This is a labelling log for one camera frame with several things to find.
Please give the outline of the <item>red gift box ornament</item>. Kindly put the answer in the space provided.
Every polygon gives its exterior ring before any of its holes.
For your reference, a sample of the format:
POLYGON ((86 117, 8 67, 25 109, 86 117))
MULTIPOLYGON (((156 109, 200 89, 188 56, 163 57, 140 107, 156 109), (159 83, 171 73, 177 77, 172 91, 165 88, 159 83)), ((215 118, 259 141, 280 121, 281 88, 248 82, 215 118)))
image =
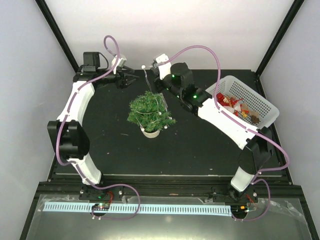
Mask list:
POLYGON ((223 105, 225 103, 224 102, 225 96, 220 92, 216 95, 216 99, 220 105, 223 105))

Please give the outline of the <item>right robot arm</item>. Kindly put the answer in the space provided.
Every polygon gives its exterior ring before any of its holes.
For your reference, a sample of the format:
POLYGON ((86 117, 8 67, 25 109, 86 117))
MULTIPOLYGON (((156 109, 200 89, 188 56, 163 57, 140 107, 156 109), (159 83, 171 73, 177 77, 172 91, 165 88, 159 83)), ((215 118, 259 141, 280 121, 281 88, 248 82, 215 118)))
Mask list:
POLYGON ((245 190, 262 173, 261 167, 273 154, 270 130, 243 121, 218 102, 216 93, 196 87, 193 72, 185 62, 154 62, 151 69, 158 92, 167 90, 173 94, 185 110, 214 125, 241 149, 238 168, 227 189, 230 200, 240 201, 246 195, 245 190))

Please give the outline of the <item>small green christmas tree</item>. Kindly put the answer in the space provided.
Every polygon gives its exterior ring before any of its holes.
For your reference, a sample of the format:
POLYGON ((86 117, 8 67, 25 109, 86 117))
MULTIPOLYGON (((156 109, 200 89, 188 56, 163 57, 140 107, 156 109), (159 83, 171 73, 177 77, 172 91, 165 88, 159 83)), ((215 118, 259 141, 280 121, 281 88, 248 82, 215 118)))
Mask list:
POLYGON ((156 138, 162 130, 176 123, 163 94, 151 91, 146 91, 129 103, 127 121, 136 124, 149 139, 156 138))

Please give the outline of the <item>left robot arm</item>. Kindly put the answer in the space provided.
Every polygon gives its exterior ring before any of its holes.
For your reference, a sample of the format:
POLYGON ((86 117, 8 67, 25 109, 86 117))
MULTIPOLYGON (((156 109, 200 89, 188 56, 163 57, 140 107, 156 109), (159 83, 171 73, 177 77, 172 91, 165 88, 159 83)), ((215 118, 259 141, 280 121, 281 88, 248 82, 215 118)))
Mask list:
POLYGON ((90 140, 83 129, 83 119, 88 104, 98 87, 115 84, 124 89, 134 83, 138 76, 126 66, 126 57, 113 54, 106 68, 101 68, 100 52, 84 52, 83 64, 73 77, 68 101, 56 120, 49 121, 47 131, 55 156, 61 166, 71 165, 80 175, 82 183, 91 185, 89 193, 97 200, 108 192, 102 184, 103 174, 90 156, 90 140))

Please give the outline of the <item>white perforated plastic basket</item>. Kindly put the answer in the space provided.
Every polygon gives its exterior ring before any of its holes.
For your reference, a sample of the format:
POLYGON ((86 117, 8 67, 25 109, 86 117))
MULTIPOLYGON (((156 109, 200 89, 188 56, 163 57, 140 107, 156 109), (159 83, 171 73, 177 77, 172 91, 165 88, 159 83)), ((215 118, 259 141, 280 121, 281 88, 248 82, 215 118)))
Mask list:
POLYGON ((248 123, 259 129, 270 127, 280 114, 272 103, 232 75, 228 75, 219 81, 217 93, 222 93, 227 98, 242 99, 237 105, 239 107, 246 106, 246 108, 240 110, 237 107, 231 115, 237 117, 238 122, 248 123), (251 115, 259 117, 260 123, 253 124, 251 115))

